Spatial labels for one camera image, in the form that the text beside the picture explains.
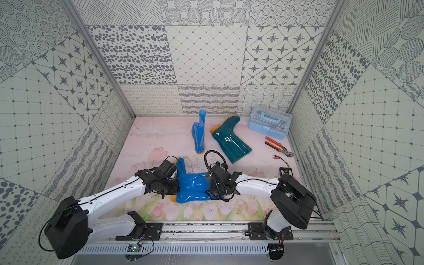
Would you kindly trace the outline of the blue rubber boot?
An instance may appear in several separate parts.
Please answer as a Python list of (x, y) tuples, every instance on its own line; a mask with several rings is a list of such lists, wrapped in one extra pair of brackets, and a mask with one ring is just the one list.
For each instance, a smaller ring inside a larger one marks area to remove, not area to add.
[(202, 154), (204, 152), (204, 139), (205, 139), (205, 118), (206, 111), (201, 109), (199, 111), (199, 122), (195, 122), (192, 126), (192, 137), (194, 139), (195, 152)]
[(208, 172), (189, 174), (186, 171), (185, 161), (178, 158), (174, 163), (177, 167), (176, 176), (179, 180), (180, 191), (176, 195), (171, 196), (171, 202), (188, 203), (193, 201), (224, 201), (228, 202), (232, 197), (226, 199), (220, 195), (214, 195), (208, 192), (210, 184), (206, 181), (205, 176)]

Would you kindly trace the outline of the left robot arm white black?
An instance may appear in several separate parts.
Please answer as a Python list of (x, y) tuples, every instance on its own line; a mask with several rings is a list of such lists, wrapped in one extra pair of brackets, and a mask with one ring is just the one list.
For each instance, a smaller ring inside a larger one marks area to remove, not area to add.
[(163, 160), (159, 167), (138, 170), (129, 179), (105, 191), (81, 199), (73, 196), (65, 198), (42, 228), (51, 251), (58, 259), (66, 259), (86, 245), (108, 238), (146, 238), (146, 222), (136, 211), (117, 218), (101, 217), (117, 206), (148, 193), (161, 197), (176, 195), (181, 190), (178, 178), (182, 171), (178, 164), (180, 161)]

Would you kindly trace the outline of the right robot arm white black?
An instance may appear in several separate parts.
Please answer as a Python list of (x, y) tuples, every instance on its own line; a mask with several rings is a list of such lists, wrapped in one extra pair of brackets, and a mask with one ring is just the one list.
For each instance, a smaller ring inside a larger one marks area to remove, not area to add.
[(215, 150), (204, 154), (209, 184), (206, 195), (213, 201), (229, 202), (234, 195), (253, 195), (270, 199), (275, 210), (264, 220), (266, 229), (280, 233), (288, 226), (305, 230), (316, 206), (316, 197), (290, 174), (279, 178), (258, 178), (242, 172), (228, 172), (223, 155)]

